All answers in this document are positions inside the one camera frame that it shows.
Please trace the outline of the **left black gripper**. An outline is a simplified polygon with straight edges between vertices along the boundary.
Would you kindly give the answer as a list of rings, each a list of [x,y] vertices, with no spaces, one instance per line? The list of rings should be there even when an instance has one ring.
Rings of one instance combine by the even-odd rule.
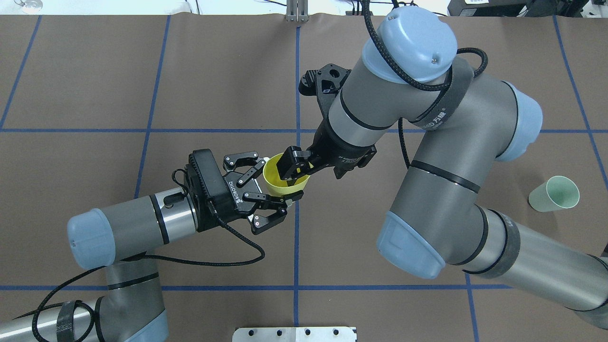
[[[254,193],[256,184],[244,186],[263,173],[266,162],[267,158],[261,157],[256,151],[228,154],[223,157],[223,168],[228,172],[226,180],[210,149],[192,151],[185,165],[184,181],[196,212],[196,231],[219,227],[210,204],[214,205],[219,218],[226,223],[247,217],[254,235],[282,223],[287,216],[287,208],[300,200],[304,192],[271,196]],[[246,166],[249,169],[245,173],[234,172]]]

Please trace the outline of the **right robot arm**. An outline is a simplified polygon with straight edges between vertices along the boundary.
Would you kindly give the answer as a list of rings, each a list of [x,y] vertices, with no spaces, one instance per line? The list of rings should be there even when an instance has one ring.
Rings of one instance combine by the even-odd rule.
[[[375,29],[352,70],[305,74],[323,119],[305,150],[289,147],[276,165],[289,184],[333,167],[363,168],[397,121],[424,130],[377,240],[391,264],[424,279],[447,265],[558,303],[607,328],[607,257],[586,255],[476,204],[494,162],[525,153],[542,124],[539,104],[484,73],[487,55],[458,48],[451,28],[416,6],[399,6]]]

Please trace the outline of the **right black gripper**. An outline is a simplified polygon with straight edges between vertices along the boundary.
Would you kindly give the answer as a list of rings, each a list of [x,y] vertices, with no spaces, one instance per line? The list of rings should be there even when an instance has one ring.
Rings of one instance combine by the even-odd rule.
[[[337,136],[328,119],[323,119],[311,146],[307,150],[298,146],[287,147],[276,166],[280,179],[285,181],[295,181],[326,167],[334,167],[334,175],[339,180],[354,167],[365,167],[375,154],[375,145],[351,145]]]

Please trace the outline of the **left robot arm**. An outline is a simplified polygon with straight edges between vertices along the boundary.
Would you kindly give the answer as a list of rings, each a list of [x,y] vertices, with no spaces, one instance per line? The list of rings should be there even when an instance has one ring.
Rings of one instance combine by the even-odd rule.
[[[229,223],[249,221],[252,234],[275,227],[300,200],[305,161],[286,165],[257,152],[224,156],[209,149],[189,154],[177,187],[72,217],[70,249],[84,272],[63,282],[29,313],[1,325],[3,342],[162,342],[169,335],[156,262],[190,266],[247,266],[262,247]],[[157,247],[222,227],[260,255],[251,260],[204,262],[154,254]]]

